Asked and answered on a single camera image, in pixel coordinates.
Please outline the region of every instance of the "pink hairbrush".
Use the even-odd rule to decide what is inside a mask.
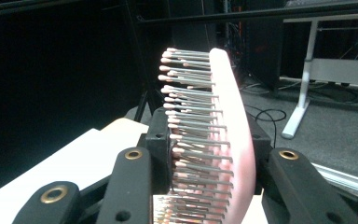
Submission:
[[[167,49],[161,66],[177,82],[169,97],[172,190],[155,200],[155,223],[241,223],[255,192],[255,154],[228,56]]]

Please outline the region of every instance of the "screw hole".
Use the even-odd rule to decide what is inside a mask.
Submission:
[[[142,157],[142,151],[140,150],[131,150],[129,152],[126,153],[126,158],[128,160],[136,160]]]
[[[42,203],[56,203],[61,200],[68,193],[68,188],[65,185],[59,185],[47,190],[40,197]]]
[[[131,213],[127,211],[120,211],[116,214],[116,221],[125,222],[131,218]]]
[[[328,212],[327,217],[328,217],[328,219],[330,219],[330,221],[332,221],[334,223],[338,223],[338,224],[342,223],[342,218],[335,213]]]
[[[129,154],[130,157],[137,157],[138,155],[139,155],[139,152],[136,152],[136,151],[130,152],[130,154]]]
[[[279,154],[287,160],[295,161],[298,159],[298,155],[293,151],[284,150],[284,151],[280,151]]]
[[[59,197],[62,194],[62,190],[55,189],[52,192],[48,193],[48,199],[53,200],[57,197]]]

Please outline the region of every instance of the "brass insert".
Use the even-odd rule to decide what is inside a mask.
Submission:
[[[279,154],[287,160],[295,161],[298,159],[298,155],[293,151],[282,150]]]
[[[137,160],[141,157],[142,157],[142,151],[138,149],[134,149],[126,153],[126,158],[128,160]]]
[[[68,193],[68,188],[65,185],[59,185],[44,192],[40,197],[42,203],[56,203],[61,200]]]

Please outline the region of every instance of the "black pole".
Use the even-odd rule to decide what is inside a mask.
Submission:
[[[243,12],[219,13],[205,16],[168,18],[148,21],[138,21],[141,26],[173,25],[181,23],[219,23],[229,21],[248,21],[264,19],[292,19],[322,16],[358,14],[358,1],[345,3],[310,5],[306,7],[280,7],[265,10],[250,10]]]
[[[159,100],[157,95],[154,94],[156,87],[153,80],[156,79],[156,76],[151,77],[147,67],[147,60],[149,57],[146,49],[146,34],[144,34],[143,30],[138,25],[135,1],[121,0],[121,5],[124,22],[126,23],[130,36],[131,50],[138,67],[138,74],[144,81],[146,88],[145,91],[147,91],[146,100],[149,103],[150,112],[153,114],[158,107],[162,106],[162,102]]]

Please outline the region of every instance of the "white table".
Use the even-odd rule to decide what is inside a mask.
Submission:
[[[117,154],[135,147],[148,127],[129,119],[118,119],[104,129],[91,129],[34,168],[0,189],[0,223],[12,223],[28,199],[54,181],[71,181],[84,189],[110,175]],[[242,223],[267,223],[261,196],[254,196]]]
[[[358,14],[324,16],[315,18],[287,19],[283,22],[304,22],[310,21],[310,38],[307,48],[307,56],[304,62],[304,70],[301,78],[301,89],[298,97],[298,104],[292,116],[283,129],[282,137],[292,139],[296,130],[307,111],[310,99],[307,98],[310,79],[322,81],[334,81],[341,83],[358,84],[358,61],[354,60],[326,60],[314,59],[313,50],[315,47],[316,35],[318,33],[319,21],[341,21],[358,20]]]

